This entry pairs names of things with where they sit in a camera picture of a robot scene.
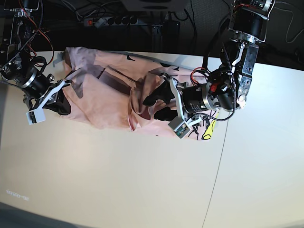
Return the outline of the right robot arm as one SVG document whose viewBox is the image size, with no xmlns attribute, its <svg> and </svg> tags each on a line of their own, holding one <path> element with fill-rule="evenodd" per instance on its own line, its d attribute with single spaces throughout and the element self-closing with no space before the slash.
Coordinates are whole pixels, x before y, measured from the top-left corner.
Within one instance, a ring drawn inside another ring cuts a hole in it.
<svg viewBox="0 0 304 228">
<path fill-rule="evenodd" d="M 44 6 L 41 0 L 4 0 L 0 15 L 5 19 L 0 44 L 0 81 L 24 93 L 23 102 L 33 117 L 41 107 L 59 115 L 69 115 L 71 106 L 63 88 L 71 81 L 54 82 L 54 76 L 44 75 L 52 62 L 39 56 L 32 48 L 32 41 L 41 35 L 48 44 L 51 40 L 42 29 Z"/>
</svg>

